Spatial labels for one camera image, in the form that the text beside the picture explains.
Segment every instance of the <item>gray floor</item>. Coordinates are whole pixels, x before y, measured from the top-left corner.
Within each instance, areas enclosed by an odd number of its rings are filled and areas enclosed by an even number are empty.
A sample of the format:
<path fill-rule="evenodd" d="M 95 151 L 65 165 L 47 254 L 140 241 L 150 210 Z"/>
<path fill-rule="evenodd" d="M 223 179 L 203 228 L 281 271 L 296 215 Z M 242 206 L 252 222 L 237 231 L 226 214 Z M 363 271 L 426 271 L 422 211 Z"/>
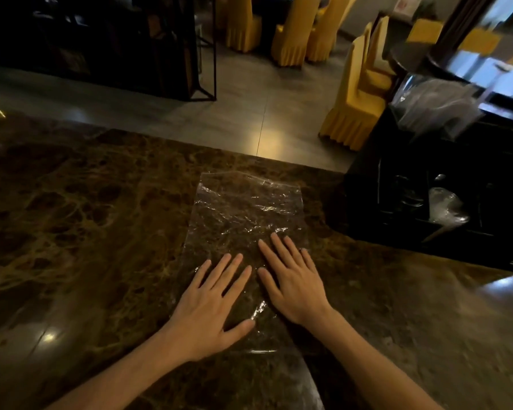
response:
<path fill-rule="evenodd" d="M 345 172 L 355 153 L 317 133 L 340 82 L 349 43 L 323 64 L 281 69 L 219 45 L 217 102 L 186 103 L 0 68 L 0 109 L 73 120 Z M 203 81 L 213 88 L 211 50 Z"/>

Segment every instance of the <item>brown marble surface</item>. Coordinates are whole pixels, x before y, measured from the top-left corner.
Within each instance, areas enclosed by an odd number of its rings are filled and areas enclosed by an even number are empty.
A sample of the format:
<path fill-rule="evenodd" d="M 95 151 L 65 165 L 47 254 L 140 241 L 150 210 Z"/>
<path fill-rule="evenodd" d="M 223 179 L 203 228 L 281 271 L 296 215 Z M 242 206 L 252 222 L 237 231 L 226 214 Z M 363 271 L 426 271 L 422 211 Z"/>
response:
<path fill-rule="evenodd" d="M 332 231 L 322 204 L 341 174 L 5 116 L 0 408 L 41 408 L 161 326 L 200 173 L 238 170 L 301 187 L 330 302 L 369 342 L 445 408 L 513 409 L 513 276 Z M 186 364 L 130 408 L 366 408 L 326 351 L 286 330 L 292 348 Z"/>

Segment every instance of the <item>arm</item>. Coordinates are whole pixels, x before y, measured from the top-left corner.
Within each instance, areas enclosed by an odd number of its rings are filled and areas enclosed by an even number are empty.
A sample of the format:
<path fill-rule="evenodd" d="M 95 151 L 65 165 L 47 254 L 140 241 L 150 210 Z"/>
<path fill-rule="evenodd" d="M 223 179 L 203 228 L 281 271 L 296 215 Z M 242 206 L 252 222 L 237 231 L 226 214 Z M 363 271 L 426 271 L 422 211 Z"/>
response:
<path fill-rule="evenodd" d="M 319 339 L 340 361 L 376 410 L 440 410 L 441 407 L 390 360 L 380 354 L 329 304 L 323 282 L 306 249 L 289 237 L 272 234 L 279 257 L 264 243 L 259 248 L 275 271 L 258 270 L 274 306 Z"/>
<path fill-rule="evenodd" d="M 207 260 L 196 272 L 171 319 L 156 334 L 114 365 L 66 394 L 48 410 L 123 409 L 160 377 L 188 361 L 225 350 L 254 327 L 247 319 L 223 326 L 233 303 L 251 275 L 248 266 L 223 296 L 243 256 L 224 255 L 205 282 Z"/>

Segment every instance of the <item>gray wall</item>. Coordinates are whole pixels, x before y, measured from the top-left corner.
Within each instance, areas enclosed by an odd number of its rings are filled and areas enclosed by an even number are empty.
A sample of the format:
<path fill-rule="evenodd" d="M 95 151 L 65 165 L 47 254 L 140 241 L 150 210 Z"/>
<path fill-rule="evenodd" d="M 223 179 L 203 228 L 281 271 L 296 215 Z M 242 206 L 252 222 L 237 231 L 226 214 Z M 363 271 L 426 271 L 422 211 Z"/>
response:
<path fill-rule="evenodd" d="M 459 0 L 435 1 L 435 10 L 439 20 L 446 20 Z M 342 30 L 352 36 L 360 36 L 369 21 L 374 21 L 380 10 L 391 11 L 397 0 L 357 0 L 342 24 Z"/>

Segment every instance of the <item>person's right hand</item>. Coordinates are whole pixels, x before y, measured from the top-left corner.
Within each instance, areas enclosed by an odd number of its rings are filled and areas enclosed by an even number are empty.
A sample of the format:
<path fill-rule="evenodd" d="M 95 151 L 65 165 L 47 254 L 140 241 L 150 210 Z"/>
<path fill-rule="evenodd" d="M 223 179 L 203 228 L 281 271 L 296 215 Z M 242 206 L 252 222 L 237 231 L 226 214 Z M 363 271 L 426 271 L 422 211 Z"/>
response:
<path fill-rule="evenodd" d="M 284 239 L 287 247 L 275 233 L 271 240 L 280 257 L 262 240 L 258 241 L 258 246 L 276 273 L 280 286 L 277 287 L 265 268 L 258 269 L 260 279 L 274 306 L 291 322 L 312 331 L 333 310 L 314 261 L 306 249 L 299 251 L 289 237 Z"/>

